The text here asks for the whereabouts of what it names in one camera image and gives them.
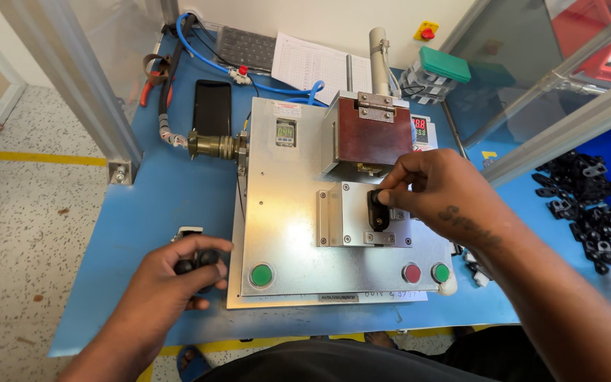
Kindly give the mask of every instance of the glass panel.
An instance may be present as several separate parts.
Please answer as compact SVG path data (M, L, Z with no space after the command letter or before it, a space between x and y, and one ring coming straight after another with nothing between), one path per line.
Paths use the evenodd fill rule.
M473 133L497 117L501 121L484 141L471 145L473 162L484 159L482 151L502 157L611 88L610 42L579 65L570 82L536 91L523 108L510 108L610 23L611 0L488 4L450 52L468 61L471 70L471 81L447 95L462 140L470 143Z
M69 0L129 123L145 83L142 57L154 51L164 25L159 0Z

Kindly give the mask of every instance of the red pliers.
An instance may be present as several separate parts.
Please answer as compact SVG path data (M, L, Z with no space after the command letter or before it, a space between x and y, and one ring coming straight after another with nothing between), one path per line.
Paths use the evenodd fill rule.
M150 71L150 74L152 75L162 75L163 73L153 70ZM174 82L176 79L176 76L174 76L174 78L171 80L171 82ZM148 94L150 94L150 91L152 90L152 88L154 88L155 86L152 84L152 82L147 81L145 83L145 85L142 88L142 92L140 92L140 106L146 107L147 106L147 96ZM166 107L169 107L169 104L171 104L171 96L173 95L173 91L174 91L174 86L173 83L171 86L169 86L169 95L166 96Z

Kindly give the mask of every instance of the paper sheet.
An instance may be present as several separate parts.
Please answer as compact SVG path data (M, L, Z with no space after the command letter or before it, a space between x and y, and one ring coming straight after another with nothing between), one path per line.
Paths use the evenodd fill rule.
M345 56L348 53L277 34L272 77L296 89L308 90L318 80L325 88L315 99L331 104L338 91L346 90ZM371 92L371 62L369 58L352 56L352 91Z

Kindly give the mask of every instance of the yellow switch box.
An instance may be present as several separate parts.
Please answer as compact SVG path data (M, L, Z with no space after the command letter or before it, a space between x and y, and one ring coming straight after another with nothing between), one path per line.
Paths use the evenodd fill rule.
M424 21L421 23L421 26L416 31L416 33L414 33L414 39L426 41L426 42L430 41L435 37L435 32L437 32L437 28L439 27L440 25L437 24L436 22Z

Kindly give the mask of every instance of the tattoo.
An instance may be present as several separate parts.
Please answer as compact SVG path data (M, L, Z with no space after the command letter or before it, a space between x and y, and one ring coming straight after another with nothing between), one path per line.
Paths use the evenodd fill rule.
M452 226L461 226L465 231L472 233L475 239L483 239L485 244L490 247L498 247L501 243L501 237L492 235L491 230L485 230L478 223L464 216L457 216L459 207L448 205L445 211L438 212L437 217L442 221L451 221Z

